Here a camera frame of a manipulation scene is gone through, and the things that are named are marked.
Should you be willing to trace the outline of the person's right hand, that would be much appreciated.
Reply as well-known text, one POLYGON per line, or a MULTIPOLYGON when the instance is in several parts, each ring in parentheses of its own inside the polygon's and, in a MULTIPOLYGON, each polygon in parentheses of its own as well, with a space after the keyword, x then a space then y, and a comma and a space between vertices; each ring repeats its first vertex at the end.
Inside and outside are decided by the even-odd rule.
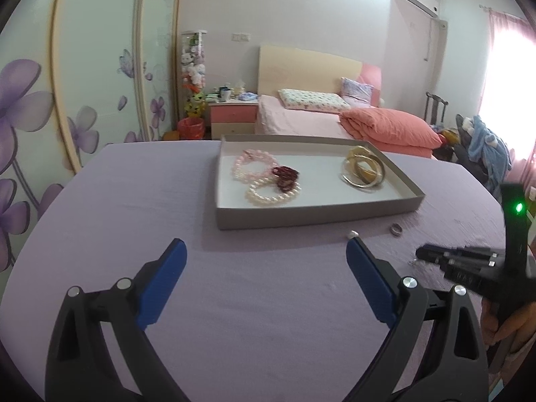
POLYGON ((500 371, 489 375, 490 389, 500 380, 504 385, 508 384, 520 368, 535 342, 535 322, 534 302, 517 310, 508 320, 500 324, 490 301, 486 298, 481 300, 481 334, 485 347, 495 346, 503 339, 514 335, 510 353, 500 371))

